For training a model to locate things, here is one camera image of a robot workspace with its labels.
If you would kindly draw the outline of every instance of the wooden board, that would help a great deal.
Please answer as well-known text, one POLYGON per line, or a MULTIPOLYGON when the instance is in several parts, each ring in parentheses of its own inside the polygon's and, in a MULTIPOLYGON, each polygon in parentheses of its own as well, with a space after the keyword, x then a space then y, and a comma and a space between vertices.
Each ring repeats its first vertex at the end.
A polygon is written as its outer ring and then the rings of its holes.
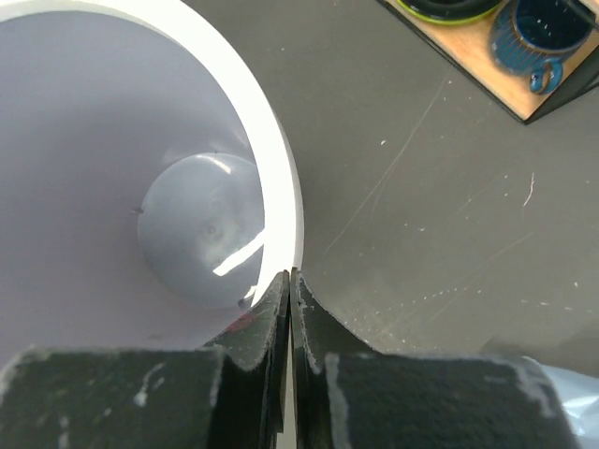
MULTIPOLYGON (((499 9, 479 22, 460 26, 443 26, 420 21, 400 7, 395 0, 386 1, 479 80, 522 120, 533 115, 533 112, 548 98, 548 95, 532 94, 529 91, 527 78, 505 73, 492 61, 489 52, 489 32, 499 9)), ((563 78, 566 79, 597 46, 599 46, 599 33, 593 32, 577 53, 564 63, 563 78)))
POLYGON ((584 3, 589 9, 599 16, 599 0, 580 0, 584 3))

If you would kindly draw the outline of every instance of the mug handle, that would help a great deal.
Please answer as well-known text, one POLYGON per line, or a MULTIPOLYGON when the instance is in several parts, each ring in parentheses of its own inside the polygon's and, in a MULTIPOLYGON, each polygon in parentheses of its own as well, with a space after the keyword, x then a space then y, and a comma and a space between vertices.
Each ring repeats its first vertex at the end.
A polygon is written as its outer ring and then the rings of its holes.
POLYGON ((560 85, 563 78, 562 63, 555 58, 546 59, 531 74, 531 92, 533 94, 550 94, 560 85), (545 82, 545 74, 549 72, 548 80, 545 82))

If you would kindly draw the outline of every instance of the blue mug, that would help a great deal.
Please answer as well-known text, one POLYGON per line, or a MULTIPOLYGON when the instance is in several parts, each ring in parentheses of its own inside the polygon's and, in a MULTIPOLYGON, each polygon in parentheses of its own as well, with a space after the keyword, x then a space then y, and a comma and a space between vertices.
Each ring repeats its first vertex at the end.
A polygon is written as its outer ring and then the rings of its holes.
POLYGON ((562 82, 563 62, 592 32, 594 15, 581 4, 577 9, 588 18, 562 0, 512 0, 491 29, 495 63, 514 75, 529 76, 534 94, 550 94, 562 82))

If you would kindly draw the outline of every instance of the bowl rim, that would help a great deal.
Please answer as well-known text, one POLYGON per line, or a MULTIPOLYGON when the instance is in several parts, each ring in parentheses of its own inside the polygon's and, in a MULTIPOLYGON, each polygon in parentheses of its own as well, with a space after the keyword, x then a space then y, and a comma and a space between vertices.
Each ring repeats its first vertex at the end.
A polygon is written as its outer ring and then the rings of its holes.
POLYGON ((212 74, 237 112, 256 159, 264 202, 264 252, 252 306, 282 270, 299 268, 303 207, 293 155, 256 78, 226 39, 180 0, 0 0, 0 22, 81 11, 135 22, 176 42, 212 74))

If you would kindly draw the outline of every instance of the gray tabletop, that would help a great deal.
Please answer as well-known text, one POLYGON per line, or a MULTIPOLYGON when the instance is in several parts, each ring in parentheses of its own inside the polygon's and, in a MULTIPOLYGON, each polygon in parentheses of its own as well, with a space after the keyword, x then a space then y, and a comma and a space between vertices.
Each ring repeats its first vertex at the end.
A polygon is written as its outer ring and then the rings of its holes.
POLYGON ((342 322, 384 351, 599 371, 596 90, 524 126, 374 0, 188 3, 283 123, 304 271, 342 322))

